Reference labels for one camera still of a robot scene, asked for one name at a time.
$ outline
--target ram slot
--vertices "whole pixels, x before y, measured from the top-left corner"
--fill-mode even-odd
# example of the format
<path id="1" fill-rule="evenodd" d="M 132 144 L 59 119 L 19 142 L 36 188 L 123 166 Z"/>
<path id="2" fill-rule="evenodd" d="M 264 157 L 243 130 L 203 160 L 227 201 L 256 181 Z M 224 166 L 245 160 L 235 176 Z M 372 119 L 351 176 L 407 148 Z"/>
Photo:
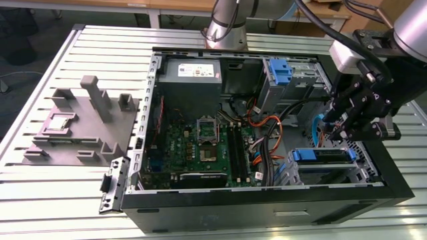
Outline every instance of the ram slot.
<path id="1" fill-rule="evenodd" d="M 245 150 L 244 150 L 244 142 L 241 137 L 241 129 L 236 127 L 233 129 L 233 145 L 235 145 L 235 154 L 239 168 L 239 177 L 240 181 L 245 182 L 248 177 L 248 165 L 245 160 Z"/>
<path id="2" fill-rule="evenodd" d="M 227 127 L 227 141 L 228 141 L 228 158 L 231 167 L 231 179 L 235 181 L 239 178 L 239 165 L 236 157 L 236 146 L 235 146 L 235 127 Z"/>

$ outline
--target slotted worktable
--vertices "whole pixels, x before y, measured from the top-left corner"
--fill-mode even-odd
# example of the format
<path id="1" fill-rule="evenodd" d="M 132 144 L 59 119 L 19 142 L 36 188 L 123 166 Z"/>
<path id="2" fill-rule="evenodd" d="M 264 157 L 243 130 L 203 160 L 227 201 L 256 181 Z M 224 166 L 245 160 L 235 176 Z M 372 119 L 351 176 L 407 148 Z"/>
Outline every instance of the slotted worktable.
<path id="1" fill-rule="evenodd" d="M 328 54 L 324 38 L 249 34 L 251 51 Z M 203 48 L 196 31 L 85 26 L 72 30 L 44 77 L 0 144 L 0 239 L 113 239 L 144 234 L 124 214 L 99 215 L 100 183 L 107 167 L 25 166 L 24 149 L 53 106 L 55 88 L 72 88 L 83 75 L 96 75 L 111 97 L 145 97 L 152 47 Z M 414 239 L 427 236 L 427 124 L 415 103 L 400 109 L 395 122 L 402 140 L 384 142 L 416 197 L 379 208 L 339 225 L 259 228 L 156 234 L 156 239 Z"/>

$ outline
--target desk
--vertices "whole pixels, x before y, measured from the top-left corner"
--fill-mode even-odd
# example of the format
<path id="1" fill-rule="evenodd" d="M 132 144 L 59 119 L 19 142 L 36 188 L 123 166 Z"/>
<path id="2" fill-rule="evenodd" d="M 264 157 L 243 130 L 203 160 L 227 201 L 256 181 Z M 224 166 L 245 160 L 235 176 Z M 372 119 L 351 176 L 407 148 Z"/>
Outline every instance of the desk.
<path id="1" fill-rule="evenodd" d="M 247 35 L 249 51 L 327 55 L 331 43 L 318 37 Z M 19 165 L 32 144 L 32 135 L 43 127 L 40 121 L 49 115 L 53 102 L 45 98 L 52 96 L 55 88 L 73 88 L 75 95 L 81 96 L 80 78 L 97 75 L 97 85 L 111 97 L 131 93 L 144 99 L 152 47 L 204 48 L 204 39 L 199 31 L 189 30 L 88 25 L 83 30 L 71 31 L 0 143 L 0 239 L 426 238 L 427 119 L 415 102 L 404 105 L 394 117 L 402 140 L 384 141 L 415 198 L 398 206 L 378 208 L 342 224 L 144 235 L 123 213 L 99 215 L 100 184 L 108 167 Z M 128 65 L 140 70 L 128 71 Z"/>
<path id="2" fill-rule="evenodd" d="M 0 0 L 3 7 L 148 14 L 151 28 L 155 29 L 160 28 L 160 15 L 209 17 L 213 3 L 215 0 Z M 334 11 L 327 4 L 318 2 L 307 5 L 323 22 L 340 31 L 346 20 L 351 18 L 347 9 L 342 7 Z M 284 21 L 295 20 L 296 15 Z M 304 15 L 299 21 L 309 22 Z"/>
<path id="3" fill-rule="evenodd" d="M 209 17 L 215 0 L 151 0 L 149 1 L 149 23 L 152 28 L 160 28 L 160 15 L 185 15 Z M 319 2 L 308 2 L 307 6 L 313 14 L 323 20 L 324 23 L 331 25 L 331 28 L 340 31 L 346 20 L 352 17 L 344 6 L 339 11 L 334 11 L 328 8 L 328 4 Z M 287 22 L 296 21 L 296 13 L 293 17 L 283 20 Z M 309 23 L 304 14 L 300 14 L 299 21 L 301 23 Z"/>

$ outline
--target black cable harness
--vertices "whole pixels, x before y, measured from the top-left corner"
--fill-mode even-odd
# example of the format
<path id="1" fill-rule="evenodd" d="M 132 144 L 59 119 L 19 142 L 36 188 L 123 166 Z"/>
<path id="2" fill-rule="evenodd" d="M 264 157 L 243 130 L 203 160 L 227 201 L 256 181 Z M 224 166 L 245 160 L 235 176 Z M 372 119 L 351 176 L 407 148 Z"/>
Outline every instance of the black cable harness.
<path id="1" fill-rule="evenodd" d="M 295 0 L 295 3 L 300 9 L 300 11 L 304 13 L 305 17 L 309 19 L 309 21 L 326 32 L 326 34 L 334 38 L 336 41 L 339 41 L 344 46 L 347 46 L 352 51 L 355 51 L 376 68 L 379 73 L 382 74 L 382 77 L 386 79 L 387 83 L 392 82 L 392 74 L 383 63 L 383 61 L 371 53 L 368 49 L 366 49 L 359 43 L 356 43 L 351 38 L 340 34 L 338 31 L 335 31 L 313 14 L 313 12 L 308 9 L 305 4 L 303 3 L 303 0 Z"/>
<path id="2" fill-rule="evenodd" d="M 384 20 L 380 17 L 374 16 L 374 15 L 366 13 L 364 11 L 355 9 L 351 4 L 354 4 L 355 6 L 359 6 L 362 8 L 366 8 L 366 9 L 371 9 L 374 11 L 378 9 L 378 7 L 375 7 L 374 5 L 368 5 L 362 2 L 358 2 L 358 1 L 352 1 L 352 0 L 343 0 L 342 2 L 344 3 L 344 6 L 348 8 L 348 10 L 352 11 L 355 14 L 360 15 L 362 17 L 366 17 L 367 19 L 371 19 L 375 22 L 379 22 L 380 24 L 384 24 Z"/>
<path id="3" fill-rule="evenodd" d="M 303 104 L 309 103 L 309 102 L 327 102 L 331 98 L 328 96 L 323 97 L 311 97 L 307 99 L 303 99 L 289 105 L 283 112 L 279 115 L 279 119 L 283 122 L 283 120 L 288 117 L 288 115 L 292 113 L 292 111 L 299 108 Z M 275 128 L 277 127 L 276 121 L 275 123 L 269 126 L 267 135 L 264 136 L 264 140 L 261 141 L 260 145 L 260 157 L 261 157 L 261 166 L 263 166 L 263 178 L 261 178 L 261 186 L 273 186 L 275 185 L 275 167 L 273 167 L 273 161 L 269 156 L 269 150 L 268 150 L 268 140 L 269 136 L 273 133 Z"/>

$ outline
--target metal bracket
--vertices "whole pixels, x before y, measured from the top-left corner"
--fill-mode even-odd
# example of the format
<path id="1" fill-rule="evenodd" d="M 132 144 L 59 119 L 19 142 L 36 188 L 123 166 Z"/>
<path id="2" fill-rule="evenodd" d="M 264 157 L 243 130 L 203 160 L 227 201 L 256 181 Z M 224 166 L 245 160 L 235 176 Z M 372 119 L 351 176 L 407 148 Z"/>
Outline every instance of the metal bracket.
<path id="1" fill-rule="evenodd" d="M 386 127 L 388 137 L 392 138 L 396 136 L 392 116 L 388 114 L 386 117 L 380 118 L 378 122 L 380 122 Z"/>
<path id="2" fill-rule="evenodd" d="M 125 192 L 125 183 L 128 177 L 131 159 L 119 157 L 111 161 L 108 173 L 101 180 L 101 195 L 99 214 L 123 213 L 121 199 Z"/>

